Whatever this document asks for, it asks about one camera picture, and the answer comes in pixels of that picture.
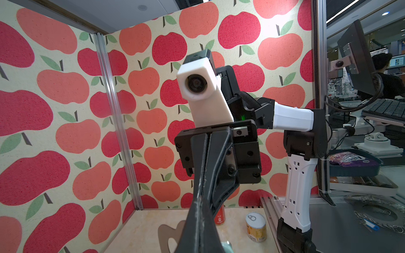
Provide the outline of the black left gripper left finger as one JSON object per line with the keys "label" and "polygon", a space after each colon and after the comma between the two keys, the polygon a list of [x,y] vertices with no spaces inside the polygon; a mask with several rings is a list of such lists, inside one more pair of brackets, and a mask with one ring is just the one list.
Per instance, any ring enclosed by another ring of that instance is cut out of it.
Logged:
{"label": "black left gripper left finger", "polygon": [[199,253],[202,215],[202,201],[198,197],[188,212],[176,253]]}

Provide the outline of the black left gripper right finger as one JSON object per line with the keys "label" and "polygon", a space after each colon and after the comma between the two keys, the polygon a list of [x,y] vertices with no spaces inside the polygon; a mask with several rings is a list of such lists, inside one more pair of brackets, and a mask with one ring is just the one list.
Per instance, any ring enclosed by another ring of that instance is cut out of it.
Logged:
{"label": "black left gripper right finger", "polygon": [[224,253],[216,224],[214,222],[210,204],[203,200],[201,204],[201,252],[202,253]]}

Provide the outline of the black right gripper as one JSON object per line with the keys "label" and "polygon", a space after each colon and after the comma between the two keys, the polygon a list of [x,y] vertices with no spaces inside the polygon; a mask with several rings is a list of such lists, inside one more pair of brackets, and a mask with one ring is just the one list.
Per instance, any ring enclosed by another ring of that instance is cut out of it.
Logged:
{"label": "black right gripper", "polygon": [[187,175],[195,174],[194,198],[208,202],[213,217],[240,184],[261,181],[261,155],[253,120],[183,130],[175,145]]}

